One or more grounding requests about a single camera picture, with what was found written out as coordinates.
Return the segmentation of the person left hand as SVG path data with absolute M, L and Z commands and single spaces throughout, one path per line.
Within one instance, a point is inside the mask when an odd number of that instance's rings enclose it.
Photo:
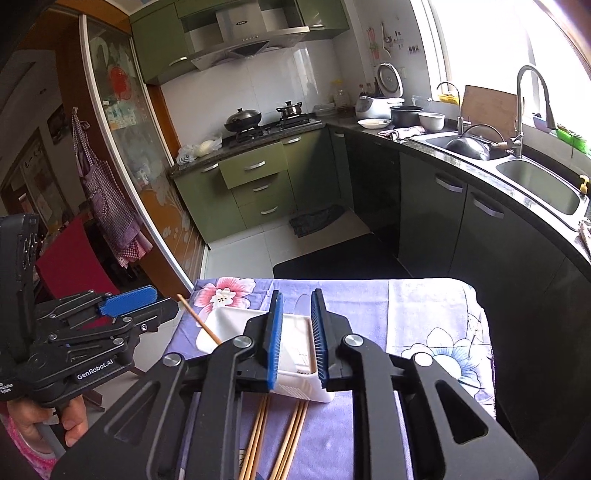
M 12 400 L 7 403 L 9 416 L 23 439 L 34 450 L 50 453 L 51 448 L 37 429 L 37 425 L 48 421 L 53 411 L 40 407 L 27 398 Z M 65 429 L 65 443 L 73 446 L 87 431 L 87 410 L 82 396 L 70 400 L 61 410 L 61 423 Z

